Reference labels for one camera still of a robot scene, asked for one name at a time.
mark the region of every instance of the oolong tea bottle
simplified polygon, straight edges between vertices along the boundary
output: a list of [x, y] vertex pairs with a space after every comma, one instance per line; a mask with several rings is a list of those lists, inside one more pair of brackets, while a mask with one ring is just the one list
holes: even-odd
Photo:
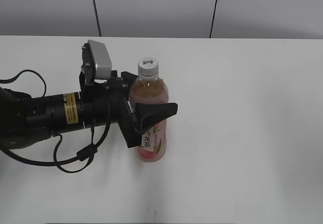
[[[158, 61], [156, 59], [143, 58], [139, 60], [138, 76], [132, 84], [129, 94], [130, 105], [133, 109], [136, 103], [168, 103], [168, 89], [163, 80], [158, 77]], [[164, 120], [142, 135], [141, 145], [135, 148], [135, 152], [143, 161], [155, 162], [164, 155], [166, 142], [166, 120]]]

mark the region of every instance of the white table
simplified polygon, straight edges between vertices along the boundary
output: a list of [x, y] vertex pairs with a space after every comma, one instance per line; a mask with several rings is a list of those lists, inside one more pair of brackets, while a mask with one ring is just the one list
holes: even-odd
[[[34, 69], [48, 95], [78, 91], [88, 39], [1, 36], [0, 78]], [[0, 223], [322, 222], [322, 40], [92, 39], [106, 44], [119, 72], [136, 73], [141, 57], [159, 59], [179, 104], [166, 154], [141, 162], [116, 124], [78, 174], [0, 153]], [[34, 97], [43, 90], [28, 73], [4, 87]], [[88, 129], [64, 134], [59, 158], [89, 139]], [[50, 161], [56, 142], [16, 152]]]

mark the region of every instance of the warning label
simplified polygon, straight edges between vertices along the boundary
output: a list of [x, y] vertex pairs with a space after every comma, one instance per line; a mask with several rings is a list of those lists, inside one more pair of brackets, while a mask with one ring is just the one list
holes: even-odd
[[79, 123], [75, 93], [64, 94], [63, 97], [67, 124]]

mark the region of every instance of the bottle cap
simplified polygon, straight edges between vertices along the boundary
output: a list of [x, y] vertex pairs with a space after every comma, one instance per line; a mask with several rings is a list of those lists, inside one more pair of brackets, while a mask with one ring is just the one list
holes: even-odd
[[158, 61], [154, 58], [143, 58], [138, 62], [138, 75], [143, 79], [158, 77]]

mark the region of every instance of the cable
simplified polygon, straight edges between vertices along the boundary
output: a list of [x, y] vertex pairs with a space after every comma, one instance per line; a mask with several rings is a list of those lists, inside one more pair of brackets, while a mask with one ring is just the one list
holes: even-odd
[[[42, 162], [42, 161], [34, 161], [34, 160], [29, 160], [26, 159], [24, 157], [21, 157], [13, 152], [11, 152], [9, 149], [7, 149], [6, 147], [4, 147], [2, 144], [0, 144], [0, 150], [6, 154], [7, 156], [13, 158], [16, 161], [28, 164], [28, 165], [34, 165], [34, 166], [42, 166], [42, 167], [54, 167], [56, 166], [54, 162]], [[65, 164], [69, 164], [72, 162], [77, 161], [78, 158], [77, 157], [73, 157], [64, 161], [59, 161], [58, 164], [59, 165], [65, 165]]]
[[[13, 77], [11, 79], [0, 80], [0, 83], [3, 83], [3, 84], [12, 83], [12, 82], [16, 81], [17, 78], [22, 73], [24, 73], [24, 72], [34, 73], [34, 74], [36, 74], [43, 81], [44, 86], [45, 86], [45, 90], [44, 90], [44, 94], [42, 95], [42, 97], [44, 97], [45, 94], [46, 94], [46, 82], [44, 81], [44, 79], [42, 78], [42, 76], [39, 73], [37, 73], [36, 71], [33, 71], [33, 70], [23, 70], [23, 71], [21, 71], [19, 74], [17, 74], [15, 77]], [[109, 99], [108, 99], [108, 97], [106, 95], [106, 92], [105, 92], [105, 88], [104, 87], [102, 87], [102, 93], [105, 96], [106, 106], [107, 106], [107, 116], [106, 116], [106, 124], [105, 124], [105, 128], [104, 128], [104, 132], [103, 132], [102, 136], [100, 137], [100, 139], [98, 140], [98, 142], [96, 144], [93, 144], [93, 138], [94, 138], [94, 123], [93, 123], [92, 124], [92, 127], [91, 127], [91, 143], [88, 146], [86, 146], [83, 149], [81, 149], [80, 151], [78, 151], [76, 157], [73, 157], [73, 158], [70, 158], [70, 159], [67, 159], [67, 160], [63, 160], [63, 161], [57, 161], [57, 151], [58, 151], [58, 148], [61, 145], [62, 140], [63, 140], [63, 137], [62, 137], [62, 135], [60, 133], [53, 133], [52, 134], [54, 137], [56, 137], [56, 136], [59, 136], [60, 137], [60, 139], [59, 139], [58, 143], [56, 144], [56, 146], [54, 148], [54, 151], [53, 151], [53, 162], [34, 161], [34, 160], [29, 160], [29, 159], [23, 158], [23, 157], [15, 154], [13, 152], [11, 152], [9, 149], [5, 148], [1, 144], [0, 144], [0, 150], [4, 154], [6, 154], [7, 156], [13, 158], [14, 160], [19, 161], [19, 162], [22, 162], [22, 163], [25, 163], [25, 164], [28, 164], [28, 165], [35, 165], [35, 166], [56, 166], [61, 171], [66, 172], [66, 173], [69, 173], [69, 174], [77, 173], [77, 172], [82, 171], [83, 169], [85, 169], [86, 167], [88, 167], [93, 162], [94, 155], [97, 153], [97, 148], [105, 140], [105, 138], [106, 138], [106, 136], [107, 136], [107, 134], [109, 132], [109, 129], [110, 129], [110, 124], [111, 124], [111, 110], [110, 110], [110, 105], [109, 105]], [[77, 160], [84, 161], [86, 159], [88, 159], [86, 165], [84, 167], [82, 167], [81, 169], [79, 169], [79, 170], [69, 171], [69, 170], [66, 170], [66, 169], [64, 169], [62, 167], [62, 165], [66, 165], [66, 164], [69, 164], [69, 163], [72, 163], [72, 162], [76, 162]]]
[[37, 75], [42, 80], [42, 82], [44, 83], [44, 93], [42, 94], [41, 97], [44, 97], [46, 95], [46, 91], [47, 91], [46, 82], [45, 82], [45, 80], [42, 78], [42, 76], [39, 73], [37, 73], [36, 71], [33, 71], [31, 69], [25, 69], [23, 71], [20, 71], [15, 77], [13, 77], [11, 79], [0, 79], [0, 84], [10, 84], [10, 83], [13, 83], [13, 82], [15, 82], [19, 78], [19, 76], [21, 74], [23, 74], [25, 72], [33, 73], [33, 74]]
[[103, 132], [102, 136], [100, 137], [100, 139], [98, 140], [98, 142], [96, 144], [93, 144], [93, 138], [94, 138], [94, 122], [93, 122], [93, 124], [91, 126], [91, 143], [88, 146], [84, 147], [83, 149], [81, 149], [80, 151], [77, 152], [77, 159], [78, 160], [84, 161], [85, 159], [88, 159], [87, 163], [84, 167], [80, 168], [79, 170], [75, 170], [75, 171], [70, 171], [70, 170], [67, 170], [62, 167], [62, 164], [60, 164], [60, 162], [57, 161], [57, 151], [58, 151], [60, 144], [62, 143], [63, 137], [61, 134], [56, 134], [56, 136], [60, 136], [60, 140], [55, 146], [55, 149], [53, 152], [53, 159], [54, 159], [55, 166], [65, 173], [68, 173], [68, 174], [78, 173], [78, 172], [84, 170], [86, 167], [88, 167], [94, 160], [94, 155], [97, 153], [97, 148], [102, 144], [102, 142], [105, 140], [105, 138], [107, 136], [107, 133], [109, 132], [109, 128], [111, 125], [110, 105], [109, 105], [109, 99], [107, 98], [107, 95], [106, 95], [103, 87], [102, 87], [102, 90], [103, 90], [103, 94], [105, 95], [106, 107], [107, 107], [106, 124], [105, 124], [104, 132]]
[[[92, 139], [91, 139], [91, 142], [93, 143], [93, 135], [94, 135], [94, 128], [93, 128], [93, 130], [92, 130], [92, 128], [91, 128], [91, 132], [92, 132]], [[65, 172], [65, 173], [68, 173], [68, 174], [73, 174], [73, 173], [77, 173], [77, 172], [80, 172], [80, 171], [82, 171], [83, 169], [85, 169], [86, 167], [88, 167], [91, 163], [92, 163], [92, 161], [93, 161], [93, 159], [94, 159], [94, 154], [95, 154], [95, 152], [91, 152], [90, 153], [90, 155], [89, 155], [89, 157], [88, 157], [88, 161], [87, 161], [87, 163], [86, 163], [86, 165], [84, 166], [84, 167], [82, 167], [81, 169], [79, 169], [79, 170], [75, 170], [75, 171], [70, 171], [70, 170], [66, 170], [65, 168], [63, 168], [62, 167], [62, 164], [60, 164], [58, 161], [57, 161], [57, 150], [59, 149], [59, 146], [60, 146], [60, 144], [62, 143], [62, 139], [63, 139], [63, 137], [62, 137], [62, 135], [61, 134], [57, 134], [57, 136], [59, 136], [60, 137], [60, 140], [59, 140], [59, 142], [56, 144], [56, 146], [55, 146], [55, 149], [54, 149], [54, 152], [53, 152], [53, 158], [54, 158], [54, 163], [55, 163], [55, 166], [56, 167], [58, 167], [59, 168], [59, 170], [61, 170], [61, 171], [63, 171], [63, 172]]]

